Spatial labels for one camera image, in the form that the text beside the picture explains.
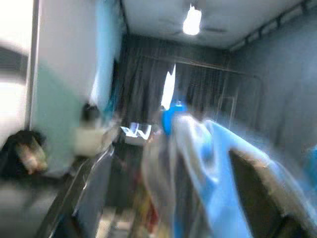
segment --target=light blue wall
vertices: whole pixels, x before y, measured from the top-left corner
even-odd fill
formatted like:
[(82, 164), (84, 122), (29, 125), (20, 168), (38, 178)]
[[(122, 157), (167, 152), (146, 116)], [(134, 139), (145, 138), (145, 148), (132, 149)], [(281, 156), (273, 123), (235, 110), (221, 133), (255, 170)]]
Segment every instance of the light blue wall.
[(114, 0), (98, 0), (96, 19), (98, 25), (97, 31), (97, 70), (95, 85), (95, 101), (104, 109), (109, 95), (112, 80), (113, 61), (119, 60), (122, 29), (119, 17), (113, 9)]
[(65, 170), (74, 159), (74, 129), (96, 75), (98, 103), (106, 104), (122, 34), (109, 2), (41, 0), (32, 127), (48, 139), (50, 171)]

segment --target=ceiling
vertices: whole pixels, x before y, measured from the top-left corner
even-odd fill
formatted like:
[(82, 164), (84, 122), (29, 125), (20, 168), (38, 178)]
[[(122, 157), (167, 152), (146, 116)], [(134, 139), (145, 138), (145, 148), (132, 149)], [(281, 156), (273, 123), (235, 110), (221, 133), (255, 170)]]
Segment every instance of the ceiling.
[(198, 0), (201, 27), (227, 32), (201, 31), (197, 36), (173, 34), (182, 30), (190, 0), (123, 0), (123, 5), (132, 34), (225, 49), (300, 1)]

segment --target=ceiling fan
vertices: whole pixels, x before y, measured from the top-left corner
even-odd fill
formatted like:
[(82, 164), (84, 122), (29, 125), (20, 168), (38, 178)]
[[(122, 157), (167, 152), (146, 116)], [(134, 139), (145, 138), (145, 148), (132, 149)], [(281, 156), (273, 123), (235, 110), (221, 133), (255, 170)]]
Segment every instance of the ceiling fan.
[(183, 23), (175, 23), (171, 20), (164, 19), (163, 21), (168, 24), (173, 24), (179, 26), (179, 30), (172, 32), (171, 35), (180, 35), (180, 34), (187, 34), (187, 35), (198, 35), (201, 32), (212, 32), (212, 33), (225, 33), (227, 32), (226, 29), (222, 28), (214, 28), (203, 26), (201, 27), (201, 18), (202, 18), (202, 11), (198, 7), (198, 0), (192, 0), (190, 2), (190, 8), (187, 12), (186, 19)]

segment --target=dark hair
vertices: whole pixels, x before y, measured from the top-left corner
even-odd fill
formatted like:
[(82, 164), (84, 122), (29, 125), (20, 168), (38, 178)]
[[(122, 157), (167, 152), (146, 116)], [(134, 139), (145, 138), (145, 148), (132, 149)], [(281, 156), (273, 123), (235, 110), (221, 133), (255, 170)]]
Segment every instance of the dark hair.
[(100, 112), (96, 105), (86, 103), (82, 111), (82, 120), (85, 122), (92, 122), (100, 117)]

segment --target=curtain rail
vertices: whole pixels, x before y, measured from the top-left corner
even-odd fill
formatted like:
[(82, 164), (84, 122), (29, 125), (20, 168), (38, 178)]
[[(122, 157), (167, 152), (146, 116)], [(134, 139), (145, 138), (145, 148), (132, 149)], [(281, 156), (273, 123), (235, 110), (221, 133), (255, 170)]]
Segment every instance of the curtain rail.
[(217, 69), (217, 70), (230, 72), (230, 73), (235, 73), (235, 74), (239, 74), (239, 75), (243, 75), (243, 76), (247, 76), (247, 77), (256, 78), (258, 80), (261, 80), (260, 77), (255, 75), (255, 74), (247, 74), (247, 73), (244, 73), (244, 72), (227, 69), (227, 68), (224, 68), (224, 67), (221, 67), (221, 66), (217, 66), (217, 65), (214, 65), (214, 64), (202, 63), (202, 62), (189, 60), (189, 59), (185, 59), (185, 58), (181, 58), (181, 57), (175, 57), (173, 59), (169, 58), (169, 57), (154, 57), (154, 56), (141, 56), (141, 57), (145, 57), (145, 58), (149, 58), (149, 59), (153, 59), (153, 60), (167, 61), (167, 62), (171, 62), (171, 63), (183, 63), (183, 64), (192, 65), (192, 66)]

